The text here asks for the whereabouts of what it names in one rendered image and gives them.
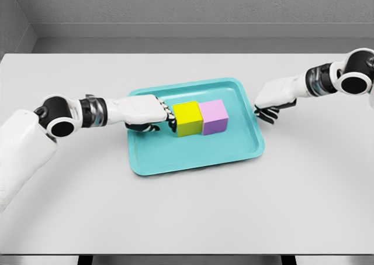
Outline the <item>yellow cube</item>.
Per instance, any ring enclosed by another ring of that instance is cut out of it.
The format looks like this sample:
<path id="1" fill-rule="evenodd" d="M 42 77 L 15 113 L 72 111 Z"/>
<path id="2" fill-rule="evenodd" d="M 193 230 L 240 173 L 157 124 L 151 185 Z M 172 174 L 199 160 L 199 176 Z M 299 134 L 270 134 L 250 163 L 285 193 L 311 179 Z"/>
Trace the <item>yellow cube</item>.
<path id="1" fill-rule="evenodd" d="M 178 137 L 202 133 L 203 117 L 196 101 L 175 104 L 172 108 L 176 117 Z"/>

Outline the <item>pink cube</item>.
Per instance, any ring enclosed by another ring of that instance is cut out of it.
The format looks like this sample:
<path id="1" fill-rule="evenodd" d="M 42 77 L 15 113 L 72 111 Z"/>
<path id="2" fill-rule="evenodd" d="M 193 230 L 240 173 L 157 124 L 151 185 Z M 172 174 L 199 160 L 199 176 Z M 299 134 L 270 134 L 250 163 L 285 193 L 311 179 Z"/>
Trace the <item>pink cube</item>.
<path id="1" fill-rule="evenodd" d="M 227 129 L 228 114 L 221 99 L 199 103 L 203 118 L 202 135 L 224 132 Z"/>

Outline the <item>teal tray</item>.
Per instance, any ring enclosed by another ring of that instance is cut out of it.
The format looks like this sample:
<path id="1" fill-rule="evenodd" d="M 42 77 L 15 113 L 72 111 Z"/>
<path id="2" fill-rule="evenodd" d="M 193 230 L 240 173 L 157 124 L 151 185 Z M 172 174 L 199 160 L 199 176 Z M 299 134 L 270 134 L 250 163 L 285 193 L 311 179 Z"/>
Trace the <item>teal tray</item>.
<path id="1" fill-rule="evenodd" d="M 127 132 L 130 168 L 148 176 L 259 157 L 265 148 L 252 106 L 242 83 L 218 78 L 134 90 L 131 96 L 153 94 L 168 106 L 220 99 L 228 112 L 225 132 L 178 137 L 166 122 L 160 131 Z"/>

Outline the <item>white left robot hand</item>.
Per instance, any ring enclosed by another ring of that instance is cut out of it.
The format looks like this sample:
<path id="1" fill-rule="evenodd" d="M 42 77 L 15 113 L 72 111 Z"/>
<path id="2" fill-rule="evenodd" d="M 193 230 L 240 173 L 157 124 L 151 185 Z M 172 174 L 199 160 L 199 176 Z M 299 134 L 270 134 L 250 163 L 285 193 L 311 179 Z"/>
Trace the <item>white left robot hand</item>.
<path id="1" fill-rule="evenodd" d="M 153 94 L 125 97 L 119 100 L 120 119 L 125 127 L 135 132 L 155 132 L 160 127 L 156 123 L 168 122 L 175 133 L 176 117 L 163 100 Z"/>

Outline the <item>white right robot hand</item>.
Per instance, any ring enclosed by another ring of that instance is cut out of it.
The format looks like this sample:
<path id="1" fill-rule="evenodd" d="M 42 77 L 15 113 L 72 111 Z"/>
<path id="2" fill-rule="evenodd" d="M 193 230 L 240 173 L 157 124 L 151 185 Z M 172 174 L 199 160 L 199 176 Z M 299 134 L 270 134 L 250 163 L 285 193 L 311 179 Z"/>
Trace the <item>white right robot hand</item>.
<path id="1" fill-rule="evenodd" d="M 292 82 L 285 78 L 267 82 L 255 99 L 255 116 L 273 125 L 281 109 L 296 106 L 292 88 Z"/>

